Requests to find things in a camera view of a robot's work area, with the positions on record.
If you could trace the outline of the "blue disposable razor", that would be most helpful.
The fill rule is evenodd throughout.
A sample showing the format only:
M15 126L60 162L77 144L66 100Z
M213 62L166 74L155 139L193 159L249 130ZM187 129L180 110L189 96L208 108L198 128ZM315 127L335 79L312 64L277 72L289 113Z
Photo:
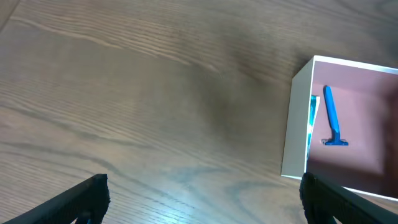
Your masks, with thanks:
M331 138L323 139L322 143L326 146L348 146L349 143L346 140L341 139L338 115L336 112L335 101L333 99L333 93L330 86L324 86L323 94L325 99L326 112L328 115L329 125L331 129Z

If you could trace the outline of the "white box with pink interior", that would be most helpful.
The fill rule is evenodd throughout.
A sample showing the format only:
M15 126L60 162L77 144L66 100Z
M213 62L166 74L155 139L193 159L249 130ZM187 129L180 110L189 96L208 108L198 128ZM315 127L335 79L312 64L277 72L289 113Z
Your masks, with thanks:
M348 146L326 146L330 86ZM397 200L397 70L314 56L293 78L281 174L311 172L354 192Z

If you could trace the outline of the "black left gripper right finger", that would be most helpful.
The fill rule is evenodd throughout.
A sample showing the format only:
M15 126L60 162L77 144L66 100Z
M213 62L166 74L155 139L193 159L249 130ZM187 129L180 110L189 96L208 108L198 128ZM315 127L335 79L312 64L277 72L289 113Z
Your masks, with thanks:
M397 224L397 214L310 172L302 176L300 199L309 224Z

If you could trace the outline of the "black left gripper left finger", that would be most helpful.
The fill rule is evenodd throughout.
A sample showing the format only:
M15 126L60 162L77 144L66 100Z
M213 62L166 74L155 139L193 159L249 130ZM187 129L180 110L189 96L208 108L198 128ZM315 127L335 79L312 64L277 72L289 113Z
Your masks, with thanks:
M4 224L101 223L109 203L108 176L96 174Z

